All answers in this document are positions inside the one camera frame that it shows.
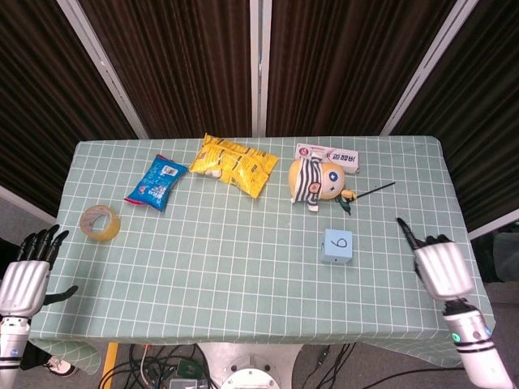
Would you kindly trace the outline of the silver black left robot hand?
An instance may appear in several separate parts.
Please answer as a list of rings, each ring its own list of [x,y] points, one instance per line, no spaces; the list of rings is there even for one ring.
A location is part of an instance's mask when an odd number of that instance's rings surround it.
[[[20,245],[0,239],[0,317],[30,319],[42,306],[65,301],[78,290],[76,285],[64,292],[49,294],[50,272],[58,257],[67,230],[56,224],[31,233]]]

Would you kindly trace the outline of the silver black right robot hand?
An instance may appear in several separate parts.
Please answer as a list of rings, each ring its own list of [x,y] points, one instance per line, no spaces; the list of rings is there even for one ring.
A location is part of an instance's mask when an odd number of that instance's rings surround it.
[[[402,218],[397,223],[414,253],[414,270],[434,300],[461,299],[473,291],[473,276],[456,242],[444,234],[420,240]]]

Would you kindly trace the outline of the light blue number cube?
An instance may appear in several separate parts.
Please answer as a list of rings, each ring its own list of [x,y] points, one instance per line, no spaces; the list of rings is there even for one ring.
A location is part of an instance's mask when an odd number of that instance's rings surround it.
[[[346,264],[353,258],[353,234],[350,231],[325,229],[320,244],[320,262]]]

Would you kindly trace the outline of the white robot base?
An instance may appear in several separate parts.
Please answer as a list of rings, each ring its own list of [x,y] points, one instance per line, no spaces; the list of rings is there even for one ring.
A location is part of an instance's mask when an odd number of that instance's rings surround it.
[[[220,389],[292,389],[300,344],[201,343]]]

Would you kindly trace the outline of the green checkered tablecloth table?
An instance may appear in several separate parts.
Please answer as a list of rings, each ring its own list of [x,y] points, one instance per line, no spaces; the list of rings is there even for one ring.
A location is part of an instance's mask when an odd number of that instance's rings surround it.
[[[190,164],[200,139],[79,143],[58,210],[69,231],[48,290],[78,291],[32,321],[34,344],[88,373],[95,344],[234,342],[344,344],[355,340],[455,366],[460,358],[434,301],[414,273],[402,218],[424,238],[444,234],[460,247],[474,279],[469,301],[495,323],[444,162],[428,136],[319,137],[355,150],[359,171],[346,185],[359,195],[348,216],[323,201],[317,212],[291,203],[288,170],[295,138],[247,139],[279,158],[257,199],[215,178],[187,173],[163,212],[127,203],[153,158]],[[90,207],[105,205],[121,227],[97,242],[80,229]],[[325,229],[353,234],[346,264],[320,262]]]

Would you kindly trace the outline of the white black shoe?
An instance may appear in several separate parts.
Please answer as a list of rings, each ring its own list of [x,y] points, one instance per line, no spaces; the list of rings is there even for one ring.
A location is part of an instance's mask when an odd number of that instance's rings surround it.
[[[58,377],[69,377],[75,374],[78,369],[71,363],[52,356],[45,364],[44,367],[53,375]]]

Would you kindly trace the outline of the clear packing tape roll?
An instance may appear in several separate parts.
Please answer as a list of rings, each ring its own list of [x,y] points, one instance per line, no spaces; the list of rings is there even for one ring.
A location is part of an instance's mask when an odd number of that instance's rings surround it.
[[[101,217],[108,217],[108,224],[101,231],[94,230],[95,222]],[[119,232],[121,221],[118,215],[105,205],[96,205],[88,208],[80,217],[79,226],[81,231],[90,239],[97,242],[112,240]]]

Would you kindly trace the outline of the yellow strip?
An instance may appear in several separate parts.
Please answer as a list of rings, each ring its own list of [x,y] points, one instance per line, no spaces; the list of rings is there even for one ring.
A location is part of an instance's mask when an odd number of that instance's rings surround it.
[[[118,343],[109,342],[105,353],[105,362],[102,371],[102,377],[105,377],[114,367],[117,359]]]

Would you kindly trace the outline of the black stick with green ornament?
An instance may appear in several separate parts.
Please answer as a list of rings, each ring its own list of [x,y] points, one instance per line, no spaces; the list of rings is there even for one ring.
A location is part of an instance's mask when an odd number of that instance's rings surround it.
[[[344,193],[346,192],[346,190],[343,190],[341,192],[341,194],[339,194],[336,198],[335,198],[335,201],[341,206],[341,208],[343,209],[343,211],[348,215],[350,216],[351,215],[351,206],[350,204],[356,200],[358,200],[359,198],[362,198],[362,197],[365,197],[365,196],[368,196],[372,193],[375,193],[377,191],[380,191],[382,189],[385,189],[385,188],[388,188],[390,186],[393,186],[395,184],[395,182],[390,182],[389,184],[386,184],[386,185],[383,185],[381,187],[377,187],[373,190],[369,190],[368,192],[364,192],[362,194],[356,194],[355,196],[353,197],[345,197],[344,196]]]

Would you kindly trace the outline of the white toothpaste box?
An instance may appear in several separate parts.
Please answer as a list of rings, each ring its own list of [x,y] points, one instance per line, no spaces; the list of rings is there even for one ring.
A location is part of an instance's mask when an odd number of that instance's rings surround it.
[[[294,158],[299,159],[303,157],[309,159],[313,153],[319,154],[323,162],[341,166],[347,174],[355,175],[359,171],[358,152],[354,150],[297,143],[294,150]]]

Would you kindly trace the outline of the yellow plush toy striped shirt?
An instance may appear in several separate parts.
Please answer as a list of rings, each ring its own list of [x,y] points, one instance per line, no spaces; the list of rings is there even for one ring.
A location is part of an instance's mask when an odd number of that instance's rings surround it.
[[[332,200],[346,190],[344,196],[356,195],[345,187],[343,168],[313,153],[309,159],[294,160],[288,173],[291,203],[305,203],[311,212],[319,210],[320,200]]]

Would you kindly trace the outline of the blue snack bag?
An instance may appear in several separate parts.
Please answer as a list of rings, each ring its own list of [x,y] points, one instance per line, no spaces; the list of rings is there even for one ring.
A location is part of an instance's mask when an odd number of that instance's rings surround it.
[[[146,174],[124,200],[134,205],[150,206],[163,212],[170,191],[186,172],[185,165],[177,164],[157,154]]]

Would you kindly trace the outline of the green circuit board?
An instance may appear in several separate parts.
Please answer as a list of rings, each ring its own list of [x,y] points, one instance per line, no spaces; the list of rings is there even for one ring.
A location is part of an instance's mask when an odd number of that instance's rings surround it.
[[[177,376],[180,378],[200,379],[203,372],[194,361],[181,360],[178,363]]]

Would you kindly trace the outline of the yellow snack bag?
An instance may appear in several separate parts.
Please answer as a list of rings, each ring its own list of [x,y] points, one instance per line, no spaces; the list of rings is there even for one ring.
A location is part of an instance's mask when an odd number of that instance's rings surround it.
[[[257,199],[278,160],[268,152],[205,134],[189,170],[236,186]]]

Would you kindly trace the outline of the white partition post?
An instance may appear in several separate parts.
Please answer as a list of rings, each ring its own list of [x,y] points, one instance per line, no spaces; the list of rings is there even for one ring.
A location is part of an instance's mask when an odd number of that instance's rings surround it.
[[[266,136],[272,31],[272,0],[249,0],[251,52],[251,133]]]
[[[435,38],[428,47],[395,108],[384,123],[380,136],[389,136],[407,112],[418,92],[435,69],[446,50],[470,17],[479,0],[456,0]]]
[[[56,0],[56,3],[79,38],[137,138],[148,139],[148,133],[79,0]]]

